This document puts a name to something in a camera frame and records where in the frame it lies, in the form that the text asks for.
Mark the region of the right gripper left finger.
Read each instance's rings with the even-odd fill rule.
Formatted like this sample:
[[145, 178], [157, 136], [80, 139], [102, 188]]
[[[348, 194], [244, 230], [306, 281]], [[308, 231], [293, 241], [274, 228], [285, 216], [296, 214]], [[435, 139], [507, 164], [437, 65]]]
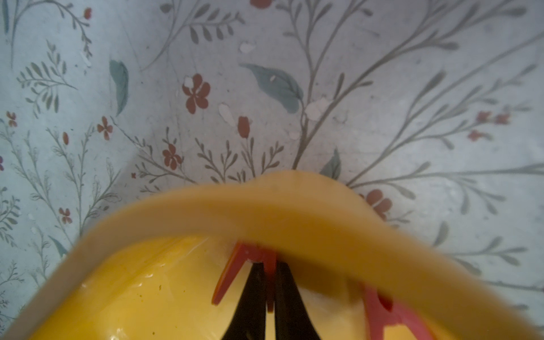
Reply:
[[254, 263], [222, 340], [265, 340], [266, 302], [264, 265]]

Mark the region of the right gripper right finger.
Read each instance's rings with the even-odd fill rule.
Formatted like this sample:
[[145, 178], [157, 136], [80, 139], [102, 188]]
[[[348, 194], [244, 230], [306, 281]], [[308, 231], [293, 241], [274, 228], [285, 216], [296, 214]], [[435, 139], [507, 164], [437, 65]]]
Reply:
[[277, 340], [320, 340], [286, 262], [276, 265], [274, 318]]

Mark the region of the yellow plastic storage box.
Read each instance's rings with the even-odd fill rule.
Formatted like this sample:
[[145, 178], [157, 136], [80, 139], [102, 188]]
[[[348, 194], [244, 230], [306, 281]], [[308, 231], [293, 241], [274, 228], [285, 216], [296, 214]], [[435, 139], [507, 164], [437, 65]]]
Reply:
[[222, 339], [253, 264], [276, 339], [286, 262], [320, 339], [367, 339], [360, 283], [421, 317], [436, 339], [539, 339], [531, 323], [430, 246], [391, 228], [338, 181], [280, 171], [156, 194], [98, 222], [5, 339]]

